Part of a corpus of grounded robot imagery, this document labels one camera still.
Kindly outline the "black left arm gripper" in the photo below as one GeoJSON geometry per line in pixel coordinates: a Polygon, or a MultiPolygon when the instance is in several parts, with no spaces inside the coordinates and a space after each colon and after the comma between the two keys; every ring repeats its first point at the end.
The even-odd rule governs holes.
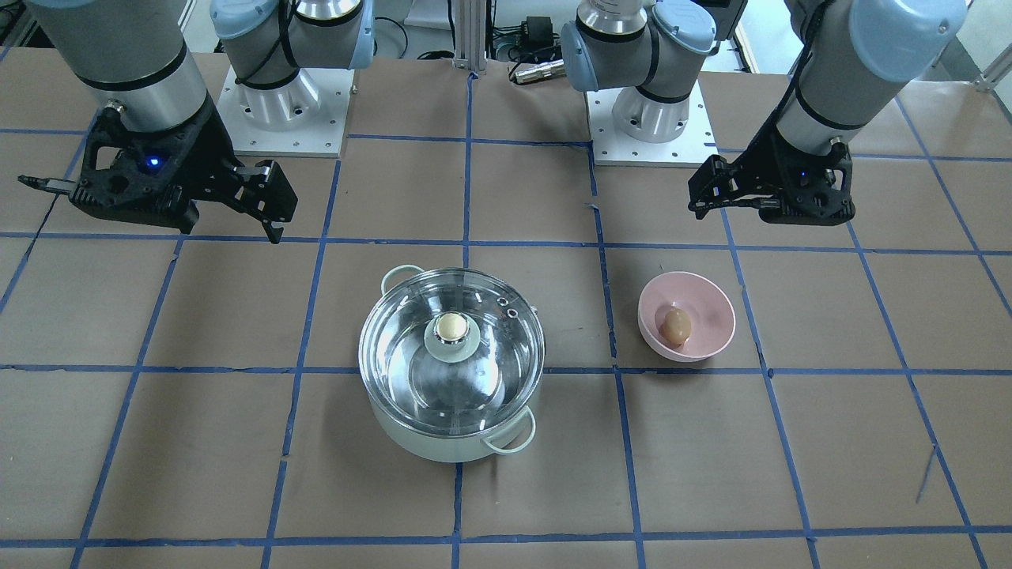
{"type": "Polygon", "coordinates": [[[775,127],[766,126],[737,164],[709,156],[699,165],[688,180],[688,209],[695,219],[703,220],[715,209],[752,208],[745,194],[756,195],[767,202],[777,200],[760,206],[764,222],[838,226],[856,214],[852,167],[849,147],[840,138],[831,139],[824,154],[810,154],[789,144],[775,127]]]}

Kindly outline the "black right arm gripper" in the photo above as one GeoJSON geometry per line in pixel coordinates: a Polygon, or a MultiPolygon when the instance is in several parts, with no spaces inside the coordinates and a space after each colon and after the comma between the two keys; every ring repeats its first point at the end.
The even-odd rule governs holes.
{"type": "Polygon", "coordinates": [[[191,233],[199,199],[253,217],[281,242],[299,198],[274,160],[242,165],[210,95],[190,118],[159,132],[126,129],[126,105],[109,100],[85,141],[76,180],[18,176],[28,187],[64,195],[91,217],[191,233]]]}

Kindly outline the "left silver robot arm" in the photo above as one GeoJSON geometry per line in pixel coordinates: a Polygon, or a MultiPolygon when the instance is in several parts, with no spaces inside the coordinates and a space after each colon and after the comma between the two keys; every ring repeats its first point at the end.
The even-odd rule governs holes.
{"type": "MultiPolygon", "coordinates": [[[[688,180],[688,209],[753,208],[770,224],[837,226],[855,216],[853,139],[957,36],[964,1],[788,1],[802,51],[787,91],[734,161],[713,155],[688,180]]],[[[568,82],[619,89],[630,137],[671,141],[716,48],[712,11],[694,1],[583,1],[561,30],[568,82]]]]}

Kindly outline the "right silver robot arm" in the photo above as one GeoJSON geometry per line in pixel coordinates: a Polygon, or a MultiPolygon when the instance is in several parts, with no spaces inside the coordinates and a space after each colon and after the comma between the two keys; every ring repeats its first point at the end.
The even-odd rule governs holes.
{"type": "MultiPolygon", "coordinates": [[[[311,70],[358,70],[375,58],[372,1],[213,1],[248,125],[286,132],[322,121],[311,70]]],[[[191,233],[198,201],[253,217],[281,242],[299,198],[274,160],[236,155],[198,65],[159,1],[29,1],[74,75],[99,104],[77,179],[18,177],[112,222],[191,233]]]]}

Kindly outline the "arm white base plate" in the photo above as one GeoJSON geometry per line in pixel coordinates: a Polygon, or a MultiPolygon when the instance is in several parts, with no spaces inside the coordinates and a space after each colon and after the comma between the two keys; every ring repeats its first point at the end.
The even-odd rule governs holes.
{"type": "Polygon", "coordinates": [[[218,114],[241,157],[339,158],[355,73],[302,69],[292,83],[271,90],[239,85],[228,70],[218,114]]]}
{"type": "Polygon", "coordinates": [[[649,100],[632,87],[590,91],[585,98],[597,166],[697,168],[718,152],[698,83],[675,104],[649,100]]]}

